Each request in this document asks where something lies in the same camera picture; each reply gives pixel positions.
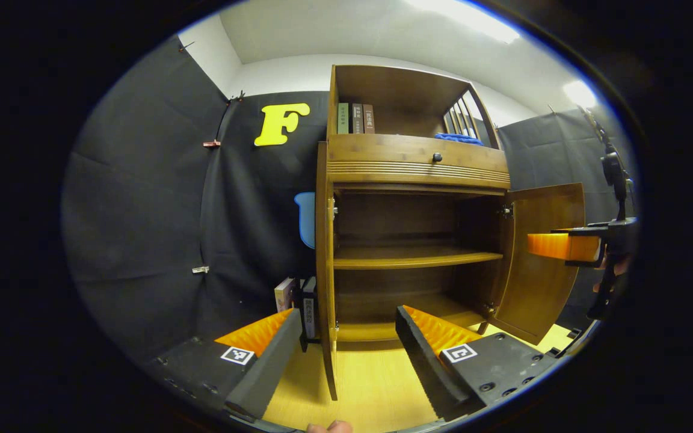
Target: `orange foam block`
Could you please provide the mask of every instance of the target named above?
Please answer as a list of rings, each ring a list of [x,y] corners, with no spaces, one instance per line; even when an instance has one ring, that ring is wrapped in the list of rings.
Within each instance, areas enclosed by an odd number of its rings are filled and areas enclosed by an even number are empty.
[[[453,348],[454,346],[482,338],[480,334],[474,333],[466,327],[436,318],[433,315],[429,315],[429,313],[416,310],[416,308],[408,307],[407,305],[404,305],[403,308],[408,312],[410,318],[413,319],[413,323],[419,327],[421,334],[426,338],[427,343],[430,344],[432,351],[434,351],[437,357],[440,357],[440,352],[443,349]]]
[[[529,234],[528,252],[561,260],[594,262],[600,255],[600,238],[568,233]]]
[[[246,351],[253,351],[257,357],[260,357],[292,311],[293,309],[289,308],[285,312],[262,318],[260,321],[253,322],[215,339],[215,342],[238,349],[245,349]]]

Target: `black curtain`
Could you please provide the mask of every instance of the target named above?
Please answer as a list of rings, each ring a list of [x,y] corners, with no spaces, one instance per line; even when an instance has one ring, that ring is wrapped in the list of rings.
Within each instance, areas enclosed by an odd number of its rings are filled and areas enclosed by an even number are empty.
[[[233,100],[219,132],[203,194],[203,255],[210,266],[199,330],[225,334],[277,312],[273,288],[315,274],[301,241],[299,192],[314,192],[317,142],[325,139],[328,91],[292,91]],[[255,146],[264,106],[306,103],[287,142]]]
[[[638,186],[637,167],[630,143],[618,122],[605,110],[592,111]],[[512,189],[581,182],[585,188],[588,223],[613,220],[617,216],[618,203],[614,189],[606,183],[600,165],[600,157],[605,154],[604,146],[580,110],[540,115],[503,126],[498,132],[507,157]],[[628,216],[633,216],[633,211],[638,208],[637,202],[635,208],[632,200],[626,204]],[[566,307],[556,323],[569,329],[584,329],[591,322],[586,312],[594,301],[592,286],[600,281],[602,273],[597,269],[579,269]]]
[[[108,91],[66,169],[72,276],[99,325],[138,361],[195,332],[201,206],[226,98],[173,37]]]

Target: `hand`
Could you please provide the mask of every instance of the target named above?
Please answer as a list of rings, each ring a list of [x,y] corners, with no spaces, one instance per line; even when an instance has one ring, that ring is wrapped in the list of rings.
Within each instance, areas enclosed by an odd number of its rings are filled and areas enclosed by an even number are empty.
[[[327,430],[320,425],[309,424],[306,433],[352,433],[352,424],[336,420],[330,423]]]
[[[632,256],[628,255],[627,257],[624,258],[621,262],[617,263],[614,265],[614,275],[619,277],[621,274],[624,274],[627,272],[628,266],[630,266],[630,258]],[[603,262],[600,263],[600,267],[596,269],[606,269],[606,260],[608,259],[608,254],[604,255],[603,257]],[[592,287],[592,291],[597,293],[597,291],[600,289],[600,283],[595,283],[595,285]]]

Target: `open cabinet door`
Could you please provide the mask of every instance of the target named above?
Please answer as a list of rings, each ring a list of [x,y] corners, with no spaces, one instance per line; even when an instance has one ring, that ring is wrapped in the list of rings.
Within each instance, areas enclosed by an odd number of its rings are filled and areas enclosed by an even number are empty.
[[[336,297],[333,293],[333,183],[328,180],[327,143],[317,150],[317,185],[315,191],[315,253],[317,258],[317,299],[319,302],[319,338],[325,378],[330,397],[336,397]]]
[[[583,227],[585,193],[581,183],[569,183],[510,191],[504,199],[512,217],[503,225],[503,268],[488,321],[536,345],[561,315],[578,268],[529,253],[528,233]]]

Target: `white ceiling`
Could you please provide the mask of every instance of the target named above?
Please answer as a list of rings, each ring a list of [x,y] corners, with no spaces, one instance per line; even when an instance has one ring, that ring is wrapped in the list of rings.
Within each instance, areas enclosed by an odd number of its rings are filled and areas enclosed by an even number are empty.
[[[537,113],[575,105],[578,77],[525,33],[511,44],[404,0],[250,0],[222,11],[242,63],[305,54],[413,61],[481,82]]]

